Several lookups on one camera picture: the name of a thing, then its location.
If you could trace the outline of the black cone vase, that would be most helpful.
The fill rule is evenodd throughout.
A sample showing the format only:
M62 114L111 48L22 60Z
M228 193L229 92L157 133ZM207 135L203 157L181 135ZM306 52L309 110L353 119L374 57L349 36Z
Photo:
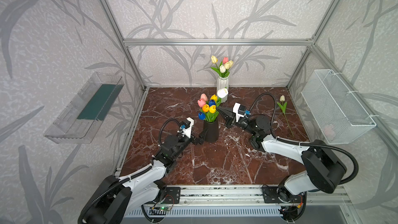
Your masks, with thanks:
M204 120L203 129L207 130L205 135L205 142L215 143L219 139L219 122L216 119L214 122Z

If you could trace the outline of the pale blue white tulip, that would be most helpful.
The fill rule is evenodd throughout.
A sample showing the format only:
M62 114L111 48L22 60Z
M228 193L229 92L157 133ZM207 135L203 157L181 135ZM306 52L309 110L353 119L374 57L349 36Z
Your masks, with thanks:
M225 102L228 98L228 90L227 88L222 88L217 91L217 100L216 106L218 107L221 103Z

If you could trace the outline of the orange yellow tulip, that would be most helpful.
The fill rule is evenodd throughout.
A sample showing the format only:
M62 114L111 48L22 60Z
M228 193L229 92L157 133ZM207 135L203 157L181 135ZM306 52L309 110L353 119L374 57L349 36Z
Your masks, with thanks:
M209 112L209 105L208 104L205 104L203 107L202 107L202 111L204 112L204 113L207 113L207 112Z

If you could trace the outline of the light pink tulip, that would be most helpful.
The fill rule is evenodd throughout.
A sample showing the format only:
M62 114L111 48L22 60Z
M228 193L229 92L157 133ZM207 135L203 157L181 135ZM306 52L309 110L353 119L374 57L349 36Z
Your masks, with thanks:
M208 101L208 97L207 97L206 94L204 94L204 93L201 94L201 99L204 100L204 101L206 101L206 102Z

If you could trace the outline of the white ribbed ceramic vase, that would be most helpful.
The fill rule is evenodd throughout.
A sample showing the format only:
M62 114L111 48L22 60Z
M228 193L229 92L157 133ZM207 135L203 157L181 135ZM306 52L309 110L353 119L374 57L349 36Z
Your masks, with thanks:
M229 91L229 77L219 77L217 79L217 91L222 88L227 88Z

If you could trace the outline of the pale yellow tulip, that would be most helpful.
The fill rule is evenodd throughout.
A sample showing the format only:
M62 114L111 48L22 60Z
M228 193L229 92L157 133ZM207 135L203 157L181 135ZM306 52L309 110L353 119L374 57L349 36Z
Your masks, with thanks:
M216 73L218 73L219 76L222 76L222 73L219 69L219 65L217 64L218 59L215 56L211 56L211 62L213 64L213 66L211 67L211 69L213 69Z

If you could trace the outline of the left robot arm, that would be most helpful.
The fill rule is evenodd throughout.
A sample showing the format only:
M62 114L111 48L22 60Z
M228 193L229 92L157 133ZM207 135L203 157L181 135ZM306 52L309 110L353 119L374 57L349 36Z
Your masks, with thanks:
M160 149L147 166L127 176L106 177L81 211L79 224L119 224L130 211L165 198L166 184L162 179L176 167L178 157L190 144L204 143L208 132L204 129L195 136L192 118L166 121L170 122L178 125L177 134L164 140L158 137Z

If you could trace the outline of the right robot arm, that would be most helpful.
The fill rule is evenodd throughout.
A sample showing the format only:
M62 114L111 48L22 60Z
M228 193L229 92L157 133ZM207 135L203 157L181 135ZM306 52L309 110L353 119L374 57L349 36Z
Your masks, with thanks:
M349 152L326 145L322 140L312 143L292 141L276 136L272 128L274 116L252 115L252 107L235 103L232 108L219 106L225 126L241 128L249 133L253 149L294 160L304 171L286 176L278 185L279 195L299 195L307 191L331 194L338 185L352 181L359 173L359 164Z

